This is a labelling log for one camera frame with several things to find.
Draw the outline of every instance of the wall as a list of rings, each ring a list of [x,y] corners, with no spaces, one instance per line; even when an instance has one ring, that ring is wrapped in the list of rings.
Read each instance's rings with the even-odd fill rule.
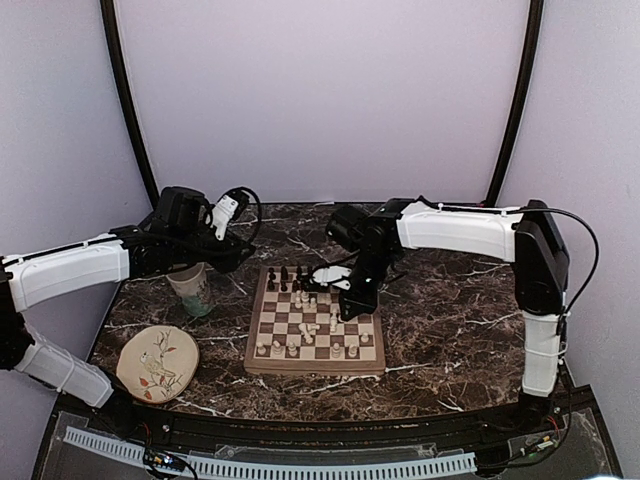
[[[640,3],[547,2],[530,96],[502,204],[532,197],[599,234],[602,261],[570,318],[568,360],[591,383],[625,474],[640,478]],[[573,291],[589,237],[561,223]]]
[[[99,2],[2,2],[0,72],[2,254],[90,238],[148,213]],[[94,287],[25,316],[86,357],[113,292]],[[56,395],[15,372],[0,381],[1,476],[30,478]]]
[[[481,201],[529,2],[117,2],[160,185]]]

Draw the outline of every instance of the marble surface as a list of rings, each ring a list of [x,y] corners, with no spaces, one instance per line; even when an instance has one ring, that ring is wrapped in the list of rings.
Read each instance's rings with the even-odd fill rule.
[[[373,205],[363,208],[372,211]],[[243,369],[262,265],[317,265],[346,252],[324,227],[334,205],[266,205],[257,253],[236,272],[208,272],[215,306],[189,317],[164,277],[126,283],[91,362],[115,371],[120,351],[150,325],[191,334],[201,360],[170,410],[234,418],[342,421],[410,418],[514,402],[524,365],[524,323],[513,274],[495,259],[442,250],[408,253],[401,280],[380,293],[387,372],[380,377],[251,375]],[[232,228],[248,236],[247,212]]]

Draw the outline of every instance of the cup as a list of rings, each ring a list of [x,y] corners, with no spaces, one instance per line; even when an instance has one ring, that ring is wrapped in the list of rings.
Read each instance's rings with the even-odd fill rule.
[[[167,280],[182,299],[182,305],[192,317],[203,317],[213,309],[211,289],[204,263],[182,272],[170,273]]]

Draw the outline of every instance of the white vent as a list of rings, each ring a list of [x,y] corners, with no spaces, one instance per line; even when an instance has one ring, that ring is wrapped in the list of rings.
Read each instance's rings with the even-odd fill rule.
[[[67,427],[64,442],[128,465],[143,467],[144,447],[139,445],[74,427]],[[197,455],[180,457],[191,464],[199,478],[211,480],[422,480],[477,470],[473,453],[409,462],[344,466],[267,465],[215,460]]]

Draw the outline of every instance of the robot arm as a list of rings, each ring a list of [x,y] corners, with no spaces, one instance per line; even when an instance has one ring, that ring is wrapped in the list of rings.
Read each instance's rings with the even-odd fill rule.
[[[139,226],[117,228],[45,252],[3,258],[0,368],[26,373],[92,407],[105,406],[114,393],[112,378],[32,328],[27,330],[21,312],[91,285],[171,273],[203,261],[222,273],[235,270],[255,251],[227,230],[249,203],[246,191],[231,190],[212,205],[200,192],[168,187],[158,207]]]
[[[357,252],[353,269],[319,268],[312,281],[340,288],[343,320],[377,308],[387,270],[407,249],[440,248],[489,255],[512,264],[516,300],[525,318],[522,391],[547,397],[554,389],[565,312],[569,256],[543,202],[487,210],[392,199],[371,215],[353,206],[337,210],[328,236]]]

